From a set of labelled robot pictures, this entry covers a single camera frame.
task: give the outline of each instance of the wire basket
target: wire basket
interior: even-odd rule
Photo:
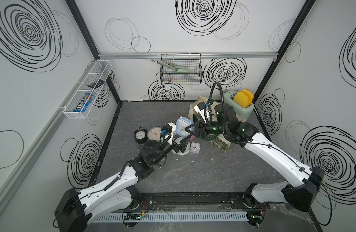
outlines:
[[[107,85],[106,79],[111,69],[110,61],[98,60],[95,62],[63,111],[68,118],[85,119],[88,117],[99,93]],[[96,88],[100,81],[102,81],[102,85]]]
[[[175,59],[179,56],[189,56],[189,59]],[[161,60],[168,64],[184,66],[189,70],[189,73],[179,73],[161,65],[161,84],[201,85],[203,71],[200,53],[163,54]]]

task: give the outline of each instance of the alarm clock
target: alarm clock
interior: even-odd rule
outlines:
[[[180,117],[178,118],[177,120],[177,123],[176,123],[176,132],[177,132],[177,135],[179,135],[180,137],[187,137],[190,135],[190,133],[186,132],[185,128],[192,125],[194,123],[194,121],[192,121],[191,119],[189,118],[186,118],[186,117]],[[195,127],[191,127],[189,128],[190,131],[195,131]]]
[[[147,130],[143,127],[139,127],[136,131],[134,131],[134,139],[139,144],[147,142]]]
[[[178,137],[178,138],[175,139],[175,142],[176,142],[177,144],[180,144],[180,141],[181,141],[182,139],[183,139],[182,137]],[[178,153],[176,153],[174,150],[172,150],[172,153],[173,153],[173,154],[177,154],[177,155],[183,156],[183,155],[187,155],[187,154],[189,153],[189,150],[190,150],[190,144],[189,144],[189,142],[188,142],[187,147],[186,147],[186,150],[185,150],[184,152],[179,151]]]
[[[196,153],[196,154],[198,154],[198,153],[200,153],[200,144],[199,143],[197,143],[197,142],[192,142],[191,143],[191,152],[192,153]]]
[[[156,140],[157,142],[160,142],[161,129],[162,129],[162,127],[152,127],[151,129],[149,129],[147,132],[148,139]]]

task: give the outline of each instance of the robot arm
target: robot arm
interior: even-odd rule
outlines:
[[[171,151],[185,151],[191,135],[176,144],[172,134],[175,124],[168,123],[162,129],[164,140],[160,143],[150,140],[140,146],[140,153],[133,160],[126,161],[117,174],[93,185],[64,193],[54,215],[61,232],[83,231],[89,223],[110,212],[130,208],[140,202],[141,195],[134,184],[148,177],[157,165]]]
[[[176,144],[172,134],[176,130],[174,123],[166,124],[162,129],[162,142],[147,141],[139,146],[140,153],[133,160],[125,162],[121,171],[110,178],[89,188],[72,188],[65,192],[54,214],[61,232],[83,231],[89,223],[118,209],[134,209],[141,195],[134,184],[148,177],[166,155],[174,150],[185,151],[191,136],[205,137],[207,134],[223,134],[226,139],[252,151],[270,164],[286,181],[275,184],[252,183],[243,195],[243,203],[254,208],[260,202],[285,202],[296,209],[309,210],[324,177],[318,168],[310,168],[282,151],[270,142],[262,133],[248,122],[238,122],[233,107],[225,104],[215,107],[216,122],[206,120],[192,122],[185,127],[190,135]],[[206,105],[196,107],[196,111],[206,110]]]

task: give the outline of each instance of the green tongs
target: green tongs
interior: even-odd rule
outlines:
[[[158,63],[159,65],[162,65],[162,66],[165,66],[165,67],[167,67],[167,68],[170,68],[170,69],[172,69],[172,70],[175,70],[175,71],[177,71],[177,72],[179,72],[179,73],[189,73],[189,70],[188,70],[188,68],[187,67],[184,67],[184,66],[180,66],[180,65],[173,65],[173,64],[171,64],[171,63],[165,63],[165,62],[163,62],[163,61],[155,61],[155,60],[151,60],[152,62],[156,62],[156,63]]]

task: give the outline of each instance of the blue package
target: blue package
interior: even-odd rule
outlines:
[[[86,93],[85,96],[83,97],[83,99],[79,102],[79,104],[77,105],[77,107],[74,109],[74,112],[84,112],[88,105],[92,102],[94,98],[94,95],[90,94],[90,93]]]

